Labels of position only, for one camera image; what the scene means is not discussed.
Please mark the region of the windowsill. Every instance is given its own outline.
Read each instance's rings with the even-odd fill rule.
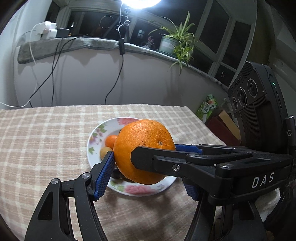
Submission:
[[[62,46],[69,39],[71,38],[63,39],[62,44],[59,44],[59,46]],[[57,44],[60,41],[61,39],[57,38],[57,39],[47,39],[47,40],[39,40],[39,41],[31,42],[32,53],[35,60],[40,60],[43,58],[53,56],[55,54]],[[114,50],[116,48],[118,49],[119,46],[118,46],[118,42],[115,40],[82,37],[82,38],[75,39],[74,41],[71,41],[68,44],[66,44],[62,53],[74,51],[82,48],[95,49],[95,50]],[[162,54],[150,49],[146,49],[143,47],[139,47],[134,44],[125,43],[125,50],[126,52],[144,54],[144,55],[152,56],[162,60],[166,60],[172,63],[177,61],[177,59],[167,56],[165,54]],[[18,53],[17,61],[19,64],[27,64],[27,63],[33,62],[28,42],[21,45]],[[224,89],[225,91],[228,90],[228,88],[225,85],[223,85],[220,81],[216,80],[214,77],[208,75],[207,73],[190,65],[188,67],[184,65],[184,67],[189,68],[192,71],[199,73],[203,77],[210,79],[212,82],[220,85],[222,89]]]

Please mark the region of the black cable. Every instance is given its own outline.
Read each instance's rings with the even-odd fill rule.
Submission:
[[[124,62],[124,58],[123,58],[123,55],[122,55],[122,64],[121,64],[121,68],[120,68],[119,74],[118,74],[118,76],[117,76],[117,80],[116,80],[115,84],[113,85],[112,89],[111,89],[111,90],[109,91],[109,93],[106,95],[106,98],[105,98],[105,104],[106,104],[106,100],[107,100],[108,95],[111,93],[111,91],[114,89],[115,85],[117,84],[117,81],[118,81],[119,76],[120,76],[121,71],[122,71],[123,62]]]
[[[59,56],[58,56],[58,58],[57,58],[57,61],[56,61],[56,64],[54,65],[54,68],[53,68],[53,70],[55,70],[55,68],[56,68],[56,66],[57,66],[57,63],[58,63],[58,61],[59,61],[59,57],[60,57],[60,55],[61,55],[61,53],[62,53],[62,50],[63,50],[63,48],[64,48],[64,46],[67,44],[67,43],[69,43],[69,42],[71,42],[71,41],[73,41],[73,40],[75,40],[75,39],[78,39],[78,38],[82,38],[82,37],[85,37],[85,36],[87,36],[87,34],[86,35],[82,35],[82,36],[79,36],[79,37],[75,37],[75,38],[72,38],[72,39],[70,39],[69,41],[67,41],[63,46],[62,46],[62,48],[61,48],[61,50],[60,50],[60,52],[59,52]],[[43,81],[43,83],[38,87],[38,89],[37,90],[35,90],[35,92],[30,96],[30,98],[29,99],[31,99],[32,97],[33,97],[33,95],[35,95],[36,93],[37,93],[37,91],[41,88],[41,86],[50,78],[50,76],[53,74],[53,71],[49,74],[49,76]]]
[[[63,41],[64,38],[61,39],[60,42],[58,42],[57,47],[56,47],[56,51],[54,53],[54,60],[52,61],[52,106],[53,106],[53,101],[54,101],[54,61],[55,61],[55,57],[57,55],[57,49],[59,47],[59,44]]]

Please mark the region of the potted plant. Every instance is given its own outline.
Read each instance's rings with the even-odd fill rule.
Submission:
[[[191,54],[193,52],[195,46],[195,38],[193,33],[188,33],[189,29],[194,25],[194,23],[189,24],[190,13],[188,12],[186,20],[184,24],[182,22],[179,26],[176,26],[172,20],[168,19],[173,24],[173,30],[168,29],[167,27],[161,27],[155,29],[149,33],[155,32],[157,30],[165,30],[169,34],[165,34],[162,37],[160,48],[161,52],[166,52],[169,55],[174,55],[178,59],[175,63],[171,65],[171,67],[175,64],[179,64],[180,66],[180,74],[182,71],[182,62],[184,62],[187,66],[189,60],[192,58]]]

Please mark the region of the screw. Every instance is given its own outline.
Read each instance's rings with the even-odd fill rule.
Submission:
[[[173,165],[173,171],[174,172],[178,172],[178,171],[180,171],[180,166],[179,165],[177,165],[177,164],[175,164],[175,165]]]
[[[57,184],[58,182],[59,182],[59,179],[57,178],[52,179],[52,184]]]
[[[85,172],[85,173],[82,174],[83,179],[87,179],[89,177],[90,177],[90,174],[88,172]]]
[[[223,165],[221,165],[222,167],[225,167],[225,168],[231,168],[231,167],[233,167],[233,164],[231,164],[231,163],[226,163],[226,164],[223,164]]]

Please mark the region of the camera lens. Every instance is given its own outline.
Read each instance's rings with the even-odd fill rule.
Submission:
[[[252,97],[257,95],[257,86],[253,80],[248,81],[248,91]]]
[[[240,88],[238,91],[237,91],[237,96],[239,98],[239,101],[240,101],[240,104],[242,106],[245,106],[246,103],[247,103],[247,97],[246,97],[246,93],[244,92],[244,90],[242,88]]]
[[[232,106],[235,110],[237,109],[237,101],[234,97],[232,97]]]

